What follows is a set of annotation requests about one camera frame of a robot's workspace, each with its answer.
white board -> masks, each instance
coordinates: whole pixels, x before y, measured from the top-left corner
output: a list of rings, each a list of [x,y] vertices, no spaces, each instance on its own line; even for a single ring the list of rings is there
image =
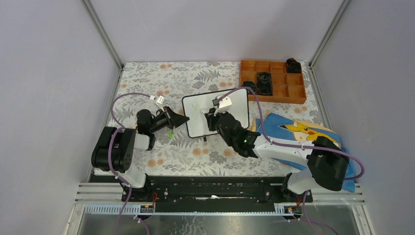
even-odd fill
[[[204,113],[207,113],[210,108],[213,108],[212,100],[217,96],[226,94],[230,90],[223,90],[217,92],[194,94],[183,97],[183,111],[186,117],[190,120],[186,122],[187,133],[190,138],[209,136],[217,134],[215,131],[209,131],[208,121]],[[228,112],[232,114],[236,120],[241,122],[243,128],[249,127],[249,112],[248,112],[248,95],[246,90],[238,90],[229,95],[232,105]]]

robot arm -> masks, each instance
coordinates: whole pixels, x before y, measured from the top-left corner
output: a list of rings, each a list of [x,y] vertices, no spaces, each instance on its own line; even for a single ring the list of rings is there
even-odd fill
[[[342,189],[349,159],[340,154],[315,149],[303,149],[279,146],[270,143],[258,133],[244,129],[241,123],[228,112],[217,112],[211,108],[205,114],[210,131],[217,131],[226,144],[243,157],[276,158],[294,162],[307,167],[298,173],[286,176],[281,190],[288,197],[298,197],[306,190],[326,188],[332,191]],[[319,146],[338,149],[338,147],[325,137],[318,137],[316,141],[298,142],[271,138],[279,143],[302,146]]]
[[[164,127],[173,129],[189,120],[188,117],[173,112],[168,106],[160,106],[160,108],[162,109],[157,110],[156,116],[147,109],[138,111],[136,129],[126,128],[124,132],[118,132],[111,146],[114,171],[127,180],[133,188],[143,188],[148,181],[146,174],[132,164],[133,150],[151,150],[156,141],[154,135],[156,131]],[[93,167],[103,171],[110,170],[108,150],[115,130],[115,127],[109,126],[102,130],[91,157]]]

gray wall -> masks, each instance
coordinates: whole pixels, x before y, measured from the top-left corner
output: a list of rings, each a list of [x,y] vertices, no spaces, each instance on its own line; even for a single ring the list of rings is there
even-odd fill
[[[79,0],[2,0],[0,32],[0,234],[61,234],[117,68]]]
[[[315,71],[334,129],[367,167],[377,234],[414,234],[415,1],[352,1]]]
[[[92,0],[123,62],[310,60],[342,0]]]

purple cable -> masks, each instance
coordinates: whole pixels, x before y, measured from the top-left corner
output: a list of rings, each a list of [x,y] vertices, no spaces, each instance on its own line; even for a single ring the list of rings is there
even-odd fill
[[[320,232],[320,231],[318,231],[317,229],[316,229],[316,227],[314,227],[314,225],[311,223],[311,220],[310,220],[310,218],[308,218],[308,215],[307,215],[307,211],[306,211],[306,209],[305,209],[305,198],[307,197],[307,193],[309,192],[310,190],[307,190],[307,191],[305,191],[304,192],[304,197],[303,197],[303,199],[302,199],[302,211],[303,211],[303,214],[304,214],[304,216],[305,216],[305,219],[308,221],[308,223],[310,224],[310,226],[319,234],[319,235],[323,235],[323,233],[322,232]],[[318,223],[320,223],[320,224],[323,224],[324,226],[326,226],[326,227],[328,227],[329,229],[331,229],[335,234],[337,234],[337,235],[339,235],[339,233],[335,230],[335,229],[333,229],[332,227],[330,227],[328,224],[326,224],[326,223],[323,223],[323,222],[320,222],[320,221],[317,221]]]
[[[325,147],[318,147],[318,146],[301,146],[301,145],[299,145],[299,144],[278,143],[278,142],[272,141],[272,140],[268,137],[267,132],[265,131],[265,127],[264,127],[264,119],[263,119],[263,117],[262,117],[262,110],[261,110],[261,106],[259,105],[258,96],[256,96],[255,92],[254,92],[251,88],[249,88],[249,87],[238,87],[238,88],[235,88],[235,89],[233,89],[232,91],[229,91],[228,93],[226,93],[226,94],[224,94],[223,96],[221,96],[221,97],[218,99],[218,101],[221,101],[221,100],[222,100],[223,98],[225,98],[226,96],[228,96],[228,95],[230,95],[231,93],[233,93],[233,92],[235,92],[235,91],[237,91],[237,90],[240,90],[240,89],[245,89],[245,90],[248,90],[248,91],[250,91],[250,92],[251,92],[251,94],[253,94],[253,95],[254,95],[255,100],[256,100],[256,104],[258,105],[258,110],[259,110],[259,118],[260,118],[260,120],[261,120],[261,128],[262,128],[262,133],[264,134],[264,138],[265,138],[266,140],[268,140],[270,143],[275,144],[275,145],[278,145],[278,146],[282,146],[282,147],[303,148],[303,149],[305,149],[305,148],[306,148],[306,149],[316,149],[316,150],[329,151],[329,152],[333,152],[333,153],[337,153],[337,154],[344,155],[344,156],[349,157],[349,158],[353,159],[354,161],[356,161],[356,162],[359,164],[360,168],[361,168],[360,174],[358,174],[358,175],[356,175],[356,176],[353,176],[353,177],[350,177],[350,178],[345,178],[345,180],[354,180],[354,179],[359,179],[360,177],[362,177],[362,176],[363,176],[363,174],[365,173],[365,166],[363,165],[363,163],[362,163],[359,159],[357,159],[356,157],[354,157],[354,156],[353,156],[353,155],[351,155],[351,154],[348,154],[348,153],[345,153],[345,152],[343,152],[343,151],[339,151],[339,150],[336,150],[336,149],[325,148]]]
[[[150,96],[149,96],[149,95],[147,95],[147,94],[138,93],[138,92],[131,92],[131,93],[122,94],[122,95],[120,95],[120,96],[118,96],[117,98],[115,98],[115,99],[114,99],[114,101],[112,102],[111,107],[110,107],[111,116],[113,117],[114,121],[115,121],[115,122],[116,122],[119,126],[122,126],[122,127],[125,127],[125,126],[124,126],[123,124],[121,124],[121,122],[119,122],[119,121],[116,119],[116,117],[114,116],[114,110],[113,110],[113,107],[114,107],[115,102],[116,102],[118,99],[120,99],[121,97],[127,96],[127,95],[131,95],[131,94],[143,95],[143,96],[145,96],[145,97],[150,97]]]
[[[138,221],[140,221],[140,223],[144,224],[145,229],[147,230],[147,235],[150,235],[150,230],[148,229],[147,223],[144,220],[140,219],[140,218],[138,218]]]
[[[117,135],[117,133],[118,133],[119,131],[121,131],[121,130],[124,130],[124,129],[125,129],[125,126],[124,126],[123,124],[121,124],[121,123],[120,123],[120,122],[116,119],[116,117],[114,116],[114,111],[113,111],[113,108],[114,108],[114,104],[115,104],[115,102],[116,102],[118,99],[120,99],[121,97],[127,96],[127,95],[131,95],[131,94],[135,94],[135,95],[143,95],[143,96],[146,96],[146,97],[150,97],[149,95],[147,95],[147,94],[143,94],[143,93],[137,93],[137,92],[126,93],[126,94],[122,94],[122,95],[118,96],[117,98],[115,98],[115,99],[114,99],[114,101],[111,103],[111,107],[110,107],[111,116],[113,117],[114,121],[115,121],[118,125],[120,125],[121,127],[117,128],[117,129],[114,131],[113,135],[111,136],[111,140],[110,140],[110,147],[108,148],[108,165],[109,165],[109,167],[110,167],[110,171],[111,171],[111,172],[115,175],[115,177],[116,177],[116,178],[119,178],[119,180],[120,180],[121,182],[125,183],[125,184],[126,184],[126,185],[128,185],[128,187],[130,188],[130,189],[128,190],[128,196],[127,196],[127,198],[126,198],[126,200],[125,200],[125,202],[124,202],[124,205],[122,205],[122,208],[121,208],[121,210],[120,210],[120,212],[119,212],[119,214],[118,214],[117,221],[116,221],[116,223],[115,223],[114,235],[116,235],[117,227],[118,227],[118,224],[119,224],[119,219],[121,218],[122,212],[124,211],[125,206],[126,206],[126,205],[127,205],[127,203],[128,203],[128,200],[130,200],[130,197],[131,197],[131,192],[133,191],[133,189],[131,188],[130,183],[129,183],[126,179],[124,179],[122,176],[120,176],[119,174],[117,174],[117,173],[115,172],[114,168],[113,168],[113,162],[112,162],[111,156],[112,156],[112,149],[113,149],[113,148],[112,148],[112,146],[113,146],[113,144],[114,144],[115,136]],[[149,231],[148,231],[147,224],[145,224],[145,223],[144,223],[144,225],[146,226],[146,229],[147,229],[147,234],[149,235],[150,233],[149,233]]]
[[[333,231],[336,235],[340,235],[333,227],[331,227],[330,225],[328,225],[326,223],[320,222],[320,221],[315,220],[315,219],[309,219],[308,221],[310,221],[311,223],[315,223],[315,224],[320,224],[320,225],[326,226],[331,231]],[[298,219],[291,219],[290,220],[290,223],[292,223],[292,222],[308,222],[308,221],[307,220],[301,220],[301,219],[300,220],[298,220]],[[288,220],[274,221],[274,223],[288,223]]]

